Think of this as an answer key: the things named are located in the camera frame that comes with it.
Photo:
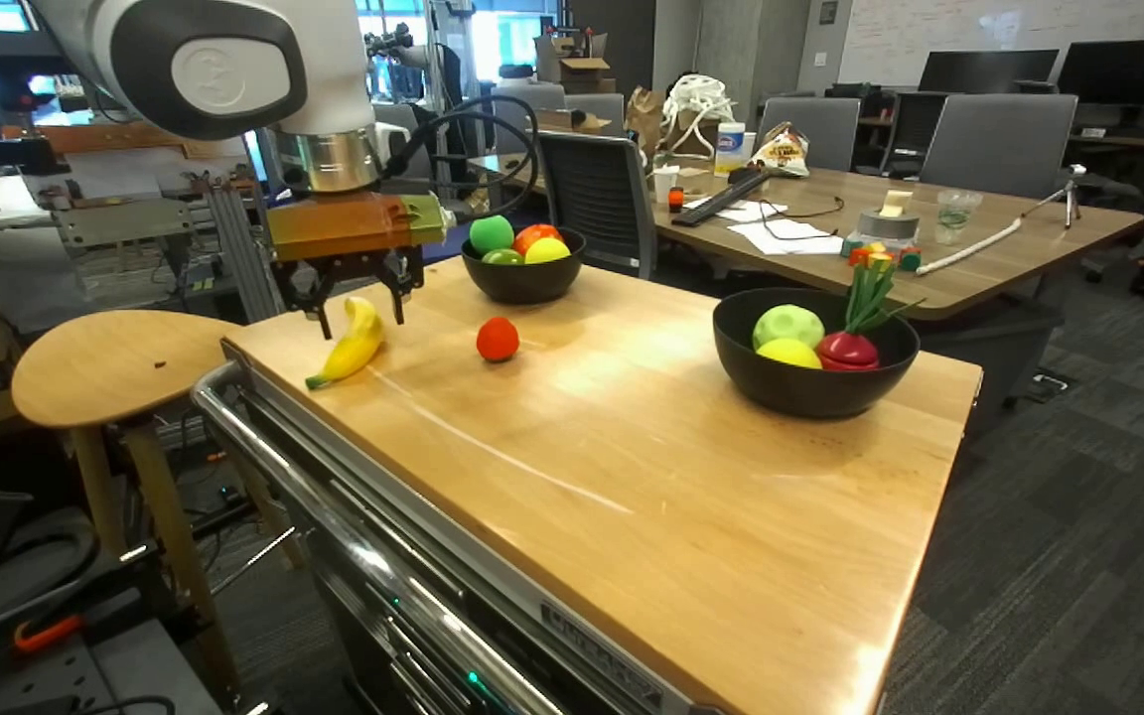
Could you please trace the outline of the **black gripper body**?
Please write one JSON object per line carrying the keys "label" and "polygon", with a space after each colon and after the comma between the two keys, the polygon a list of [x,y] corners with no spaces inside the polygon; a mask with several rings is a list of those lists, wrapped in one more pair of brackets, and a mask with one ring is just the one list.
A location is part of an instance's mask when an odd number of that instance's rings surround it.
{"label": "black gripper body", "polygon": [[342,286],[342,283],[379,283],[378,278],[378,261],[386,258],[390,252],[369,252],[369,254],[330,254],[330,258],[305,258],[312,266],[326,269],[326,283],[330,289]]}

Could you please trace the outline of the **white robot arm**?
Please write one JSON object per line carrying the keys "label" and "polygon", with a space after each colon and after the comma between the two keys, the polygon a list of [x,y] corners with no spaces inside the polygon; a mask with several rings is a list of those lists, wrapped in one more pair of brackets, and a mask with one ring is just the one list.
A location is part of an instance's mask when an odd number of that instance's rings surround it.
{"label": "white robot arm", "polygon": [[234,199],[210,199],[251,316],[303,311],[330,335],[338,278],[390,289],[394,320],[419,286],[419,248],[440,201],[386,196],[365,40],[354,0],[27,0],[82,86],[177,140],[274,135],[289,147],[292,199],[260,205],[260,233]]}

